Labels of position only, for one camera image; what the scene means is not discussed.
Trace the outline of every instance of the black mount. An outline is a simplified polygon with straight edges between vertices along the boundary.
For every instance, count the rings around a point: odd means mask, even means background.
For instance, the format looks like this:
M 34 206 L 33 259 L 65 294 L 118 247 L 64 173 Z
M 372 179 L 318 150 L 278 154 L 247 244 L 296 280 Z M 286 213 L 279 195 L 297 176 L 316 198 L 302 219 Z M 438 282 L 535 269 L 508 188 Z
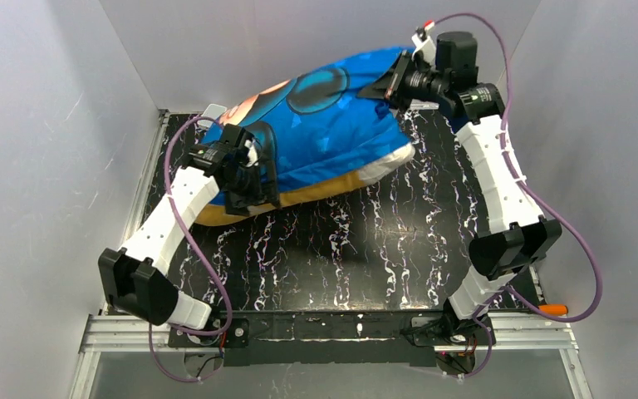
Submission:
M 153 259 L 140 261 L 126 255 L 125 248 L 107 248 L 99 257 L 99 274 L 111 306 L 156 326 L 177 306 L 178 289 L 153 267 Z
M 434 69 L 425 68 L 420 57 L 413 60 L 410 52 L 403 51 L 358 96 L 387 101 L 400 111 L 407 110 L 412 100 L 435 102 L 450 120 L 466 117 L 477 125 L 480 118 L 502 115 L 505 109 L 495 85 L 478 83 L 477 50 L 478 43 L 469 32 L 442 33 L 436 39 Z
M 256 145 L 257 141 L 241 126 L 225 125 L 218 140 L 192 146 L 189 164 L 214 177 L 225 193 L 227 214 L 249 216 L 249 206 L 262 204 L 281 208 L 272 137 L 264 142 L 263 148 L 257 148 L 258 161 L 253 165 L 247 165 L 246 145 Z
M 540 218 L 538 223 L 484 236 L 476 235 L 469 244 L 469 257 L 478 273 L 493 281 L 506 273 L 519 273 L 543 259 L 561 237 L 558 220 Z

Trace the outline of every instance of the gray wall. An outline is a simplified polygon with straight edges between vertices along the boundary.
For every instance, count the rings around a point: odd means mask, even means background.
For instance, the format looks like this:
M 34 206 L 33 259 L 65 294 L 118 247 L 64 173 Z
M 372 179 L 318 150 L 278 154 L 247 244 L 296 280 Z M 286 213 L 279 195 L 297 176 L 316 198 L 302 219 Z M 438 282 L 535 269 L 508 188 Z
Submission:
M 539 0 L 101 0 L 130 59 L 159 108 L 199 111 L 232 106 L 280 81 L 377 47 L 411 44 L 414 29 L 454 12 L 479 12 L 500 28 L 510 50 Z M 503 70 L 497 42 L 478 22 L 484 81 Z
M 96 0 L 0 2 L 0 398 L 69 392 L 156 123 Z
M 528 183 L 601 261 L 597 313 L 574 325 L 595 397 L 638 398 L 638 1 L 544 0 L 513 59 L 510 131 Z M 578 313 L 590 267 L 570 235 L 541 271 Z
M 160 356 L 185 376 L 182 356 Z M 104 353 L 91 399 L 573 398 L 558 351 L 495 351 L 488 368 L 463 385 L 438 372 L 406 364 L 272 364 L 224 368 L 200 386 L 168 379 L 149 353 Z

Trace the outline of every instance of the enclosure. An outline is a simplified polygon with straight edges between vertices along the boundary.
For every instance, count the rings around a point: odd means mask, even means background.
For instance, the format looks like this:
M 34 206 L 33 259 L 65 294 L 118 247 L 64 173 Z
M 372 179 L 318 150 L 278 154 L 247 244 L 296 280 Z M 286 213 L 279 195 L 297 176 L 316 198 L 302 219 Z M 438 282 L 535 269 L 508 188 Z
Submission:
M 449 124 L 415 103 L 397 115 L 415 158 L 379 183 L 191 229 L 220 259 L 243 345 L 203 384 L 160 373 L 148 324 L 106 306 L 96 262 L 164 198 L 172 134 L 210 105 L 218 116 L 351 54 L 409 46 L 415 27 L 455 12 L 476 12 L 503 38 L 513 147 L 528 185 L 595 251 L 596 312 L 547 322 L 502 295 L 489 313 L 492 358 L 464 382 L 434 360 L 452 347 L 389 337 L 391 323 L 441 311 L 488 222 Z M 436 27 L 453 30 L 475 35 L 478 79 L 504 93 L 495 36 L 465 17 Z M 173 167 L 204 134 L 191 129 Z M 570 314 L 591 302 L 591 268 L 570 234 L 536 265 L 512 281 L 528 301 Z M 169 279 L 218 301 L 184 244 Z M 165 325 L 152 337 L 178 376 L 216 350 Z M 478 362 L 485 349 L 474 348 Z M 0 398 L 204 395 L 638 397 L 638 2 L 0 3 Z

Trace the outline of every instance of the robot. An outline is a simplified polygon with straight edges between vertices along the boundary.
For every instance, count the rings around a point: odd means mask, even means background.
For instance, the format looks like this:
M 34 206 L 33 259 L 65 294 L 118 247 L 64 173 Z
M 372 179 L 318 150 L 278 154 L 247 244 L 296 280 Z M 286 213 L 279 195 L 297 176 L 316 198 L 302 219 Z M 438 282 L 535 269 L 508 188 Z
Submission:
M 562 228 L 557 220 L 546 219 L 518 185 L 525 177 L 507 129 L 501 129 L 503 99 L 495 85 L 478 82 L 475 38 L 469 32 L 445 32 L 434 41 L 429 35 L 433 27 L 433 22 L 419 27 L 412 37 L 415 49 L 403 51 L 359 96 L 386 101 L 398 111 L 408 109 L 414 100 L 438 104 L 482 187 L 489 234 L 478 235 L 469 244 L 472 265 L 445 303 L 441 318 L 419 324 L 449 340 L 479 330 L 488 319 L 488 300 L 521 270 L 541 260 Z M 279 207 L 273 156 L 258 154 L 255 140 L 246 129 L 227 123 L 219 140 L 192 148 L 172 183 L 172 196 L 186 225 L 219 192 L 226 193 L 227 214 L 248 215 L 249 207 L 267 203 Z M 517 179 L 503 159 L 504 151 L 520 176 Z M 119 249 L 105 249 L 99 257 L 108 304 L 154 325 L 209 328 L 212 306 L 181 292 L 165 277 L 182 238 L 163 199 Z

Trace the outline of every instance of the metal frame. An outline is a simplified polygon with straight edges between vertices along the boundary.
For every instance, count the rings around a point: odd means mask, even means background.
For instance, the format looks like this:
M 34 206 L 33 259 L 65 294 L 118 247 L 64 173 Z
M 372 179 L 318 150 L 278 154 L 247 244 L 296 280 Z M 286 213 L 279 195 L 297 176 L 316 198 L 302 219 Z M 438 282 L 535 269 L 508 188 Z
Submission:
M 433 104 L 414 104 L 412 109 L 436 109 Z M 150 181 L 155 173 L 156 161 L 164 139 L 164 130 L 173 113 L 165 111 L 160 117 L 160 128 L 150 147 L 148 159 L 143 169 L 135 193 L 133 209 L 125 226 L 124 239 L 129 237 L 140 225 L 145 209 Z M 537 274 L 530 268 L 532 280 L 540 298 L 542 290 L 538 285 Z M 82 338 L 79 359 L 70 399 L 89 399 L 91 389 L 103 352 L 148 352 L 148 323 L 133 316 L 107 316 L 106 306 L 103 316 L 91 316 Z M 568 381 L 575 399 L 590 399 L 591 391 L 578 358 L 578 344 L 568 323 L 549 322 L 529 313 L 498 312 L 489 313 L 493 321 L 493 330 L 497 344 L 493 350 L 558 350 Z M 172 348 L 167 346 L 169 326 L 153 326 L 153 344 L 156 352 L 201 353 L 216 352 L 215 348 Z M 434 347 L 436 352 L 453 351 L 452 346 Z M 477 350 L 486 350 L 484 345 Z

